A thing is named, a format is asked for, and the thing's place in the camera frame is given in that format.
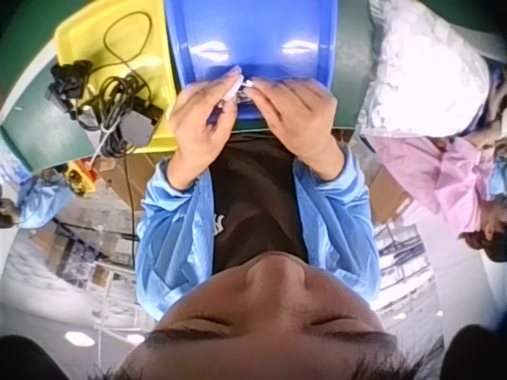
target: workbench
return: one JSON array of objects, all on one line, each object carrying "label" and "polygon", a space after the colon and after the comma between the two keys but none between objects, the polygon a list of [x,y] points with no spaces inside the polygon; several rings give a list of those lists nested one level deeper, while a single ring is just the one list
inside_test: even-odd
[{"label": "workbench", "polygon": [[[452,24],[496,32],[480,0],[422,2]],[[0,99],[6,99],[0,114],[2,132],[32,171],[93,154],[86,133],[44,98],[52,80],[49,69],[56,62],[54,47],[48,41],[59,23],[86,3],[85,0],[25,0],[0,39]],[[331,86],[339,104],[335,127],[354,128],[372,78],[373,26],[368,7],[368,0],[339,2]],[[50,59],[44,59],[51,53]],[[251,120],[238,121],[234,129],[241,132],[265,128],[263,120]]]}]

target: sleeve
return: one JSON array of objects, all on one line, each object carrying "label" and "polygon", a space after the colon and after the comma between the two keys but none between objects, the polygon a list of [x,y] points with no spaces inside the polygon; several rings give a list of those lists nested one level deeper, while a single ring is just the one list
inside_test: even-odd
[{"label": "sleeve", "polygon": [[17,206],[19,227],[40,228],[52,220],[73,197],[65,182],[48,184],[35,177],[21,186]]},{"label": "sleeve", "polygon": [[492,150],[479,150],[456,138],[442,155],[435,196],[445,222],[461,232],[480,229],[479,200],[488,199],[493,171]]},{"label": "sleeve", "polygon": [[345,166],[330,182],[294,163],[303,239],[311,265],[325,269],[368,302],[379,293],[379,254],[373,238],[368,188],[357,159],[342,147]]},{"label": "sleeve", "polygon": [[167,161],[148,182],[138,225],[135,260],[139,304],[157,321],[212,274],[213,192],[209,171],[179,192],[166,177]]}]

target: hand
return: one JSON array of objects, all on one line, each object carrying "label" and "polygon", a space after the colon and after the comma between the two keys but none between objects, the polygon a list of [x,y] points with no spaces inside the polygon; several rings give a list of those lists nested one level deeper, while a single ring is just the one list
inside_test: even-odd
[{"label": "hand", "polygon": [[178,149],[167,166],[167,179],[186,189],[218,157],[225,146],[238,114],[234,100],[223,104],[215,125],[207,120],[215,106],[234,86],[240,75],[234,68],[214,82],[200,82],[183,89],[169,116]]},{"label": "hand", "polygon": [[500,88],[493,87],[488,95],[488,112],[486,114],[486,122],[490,123],[496,120],[502,109],[501,103],[507,96],[507,82],[500,86]]},{"label": "hand", "polygon": [[271,83],[255,78],[245,89],[269,129],[299,160],[323,180],[336,178],[344,157],[331,135],[336,98],[313,79]]}]

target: worker in blue jacket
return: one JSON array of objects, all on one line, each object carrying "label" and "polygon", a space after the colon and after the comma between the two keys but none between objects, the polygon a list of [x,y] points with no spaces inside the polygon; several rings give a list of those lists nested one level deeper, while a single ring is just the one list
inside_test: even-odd
[{"label": "worker in blue jacket", "polygon": [[170,113],[178,150],[147,186],[135,262],[139,303],[159,323],[119,373],[387,371],[397,350],[368,305],[380,280],[368,188],[331,135],[337,101],[313,80],[254,78],[246,95],[273,134],[234,136],[237,105],[222,99],[239,75],[187,87]]}]

